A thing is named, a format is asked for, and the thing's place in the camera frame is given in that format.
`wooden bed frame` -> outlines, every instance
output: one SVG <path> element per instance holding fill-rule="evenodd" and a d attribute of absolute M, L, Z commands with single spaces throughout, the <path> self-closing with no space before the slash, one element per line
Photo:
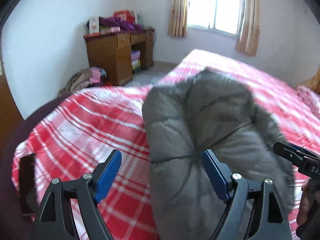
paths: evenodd
<path fill-rule="evenodd" d="M 303 82 L 301 85 L 310 88 L 312 91 L 316 92 L 317 94 L 320 94 L 320 66 L 318 68 L 316 75 L 313 78 Z"/>

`purple cloth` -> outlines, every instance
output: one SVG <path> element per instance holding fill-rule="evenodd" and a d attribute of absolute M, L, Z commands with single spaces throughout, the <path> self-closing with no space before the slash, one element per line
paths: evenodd
<path fill-rule="evenodd" d="M 127 21 L 121 21 L 118 17 L 99 18 L 100 24 L 104 27 L 116 27 L 119 26 L 122 31 L 142 31 L 143 27 L 139 24 L 130 24 Z"/>

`window frame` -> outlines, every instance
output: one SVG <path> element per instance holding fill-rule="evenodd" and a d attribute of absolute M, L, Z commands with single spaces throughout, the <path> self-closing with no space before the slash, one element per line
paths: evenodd
<path fill-rule="evenodd" d="M 201 30 L 201 31 L 211 31 L 211 32 L 216 32 L 216 33 L 222 34 L 223 36 L 238 38 L 240 36 L 242 25 L 243 25 L 243 20 L 244 20 L 244 5 L 245 5 L 245 0 L 240 0 L 238 29 L 237 29 L 237 33 L 236 34 L 232 34 L 232 33 L 225 32 L 225 31 L 222 31 L 222 30 L 218 30 L 218 29 L 215 28 L 216 19 L 217 19 L 218 0 L 216 0 L 216 8 L 215 8 L 215 13 L 214 13 L 213 28 L 210 28 L 210 23 L 209 23 L 209 26 L 207 28 L 203 27 L 203 26 L 199 26 L 199 25 L 192 25 L 192 24 L 188 24 L 188 28 L 195 29 L 195 30 Z"/>

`plaid blanket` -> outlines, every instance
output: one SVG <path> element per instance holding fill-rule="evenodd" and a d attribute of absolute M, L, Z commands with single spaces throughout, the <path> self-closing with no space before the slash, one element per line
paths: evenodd
<path fill-rule="evenodd" d="M 243 83 L 256 103 L 294 144 L 320 153 L 320 120 L 286 83 L 244 63 L 194 50 L 160 84 L 182 81 L 205 68 L 224 71 Z M 148 143 L 141 108 L 150 86 L 81 90 L 44 118 L 21 143 L 12 164 L 12 181 L 19 189 L 20 158 L 36 153 L 38 201 L 53 178 L 78 179 L 106 160 L 113 149 L 123 153 L 122 166 L 99 209 L 114 239 L 158 239 L 148 188 Z M 301 186 L 306 179 L 295 169 L 295 207 L 289 214 L 293 239 Z M 71 201 L 80 239 L 88 239 L 79 206 Z"/>

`floor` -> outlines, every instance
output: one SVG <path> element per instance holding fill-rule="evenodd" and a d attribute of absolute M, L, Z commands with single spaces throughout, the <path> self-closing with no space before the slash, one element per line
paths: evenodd
<path fill-rule="evenodd" d="M 166 62 L 155 62 L 154 66 L 147 70 L 142 70 L 133 75 L 133 80 L 128 82 L 125 87 L 140 87 L 145 85 L 156 85 L 171 70 L 176 67 L 175 64 Z"/>

